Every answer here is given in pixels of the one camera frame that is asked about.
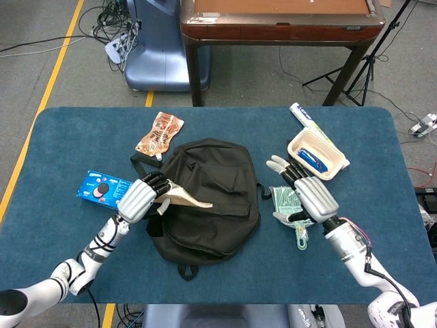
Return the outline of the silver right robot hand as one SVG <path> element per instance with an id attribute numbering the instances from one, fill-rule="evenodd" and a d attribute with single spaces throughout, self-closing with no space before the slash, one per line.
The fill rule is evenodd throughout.
<path id="1" fill-rule="evenodd" d="M 301 203 L 302 210 L 295 214 L 273 212 L 272 215 L 280 222 L 290 225 L 295 221 L 310 219 L 314 223 L 323 224 L 337 217 L 338 203 L 321 180 L 317 176 L 310 176 L 302 164 L 272 155 L 266 165 L 288 183 Z"/>

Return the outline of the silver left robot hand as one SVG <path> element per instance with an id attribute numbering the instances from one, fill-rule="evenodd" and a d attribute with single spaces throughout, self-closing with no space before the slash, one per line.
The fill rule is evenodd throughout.
<path id="1" fill-rule="evenodd" d="M 117 205 L 118 215 L 129 224 L 139 222 L 155 200 L 171 190 L 172 183 L 158 171 L 135 180 Z"/>

